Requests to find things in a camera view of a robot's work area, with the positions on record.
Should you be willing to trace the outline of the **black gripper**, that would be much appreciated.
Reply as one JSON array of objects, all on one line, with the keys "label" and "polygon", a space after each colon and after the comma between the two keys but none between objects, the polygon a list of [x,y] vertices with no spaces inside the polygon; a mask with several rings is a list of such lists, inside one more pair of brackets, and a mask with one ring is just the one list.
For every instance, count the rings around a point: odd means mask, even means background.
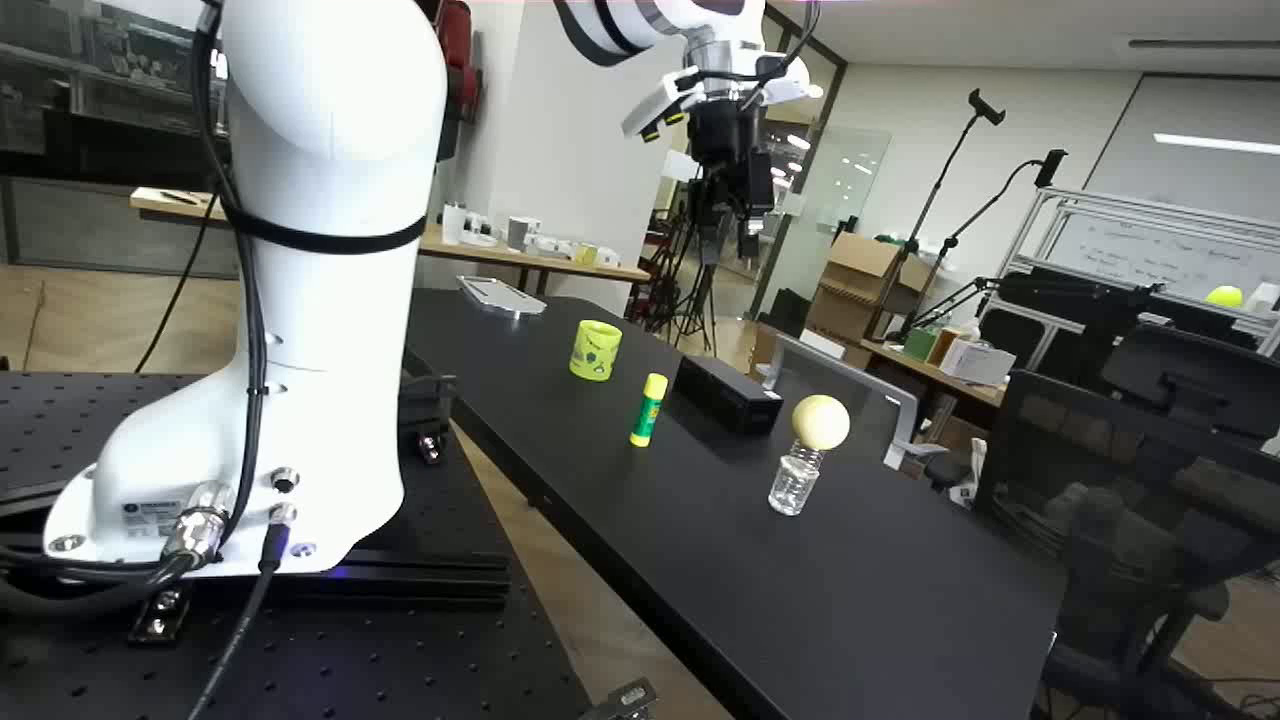
[{"label": "black gripper", "polygon": [[697,103],[686,119],[686,147],[705,169],[705,192],[712,206],[733,206],[745,215],[771,212],[771,169],[757,111],[735,101]]}]

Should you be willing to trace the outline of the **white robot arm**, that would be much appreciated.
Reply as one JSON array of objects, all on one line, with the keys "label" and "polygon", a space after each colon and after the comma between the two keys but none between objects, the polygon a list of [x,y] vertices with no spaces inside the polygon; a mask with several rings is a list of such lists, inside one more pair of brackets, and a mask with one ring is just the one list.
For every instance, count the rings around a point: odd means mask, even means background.
[{"label": "white robot arm", "polygon": [[318,575],[403,504],[399,358],[448,108],[415,0],[204,0],[196,130],[245,254],[225,369],[127,414],[50,502],[56,564]]}]

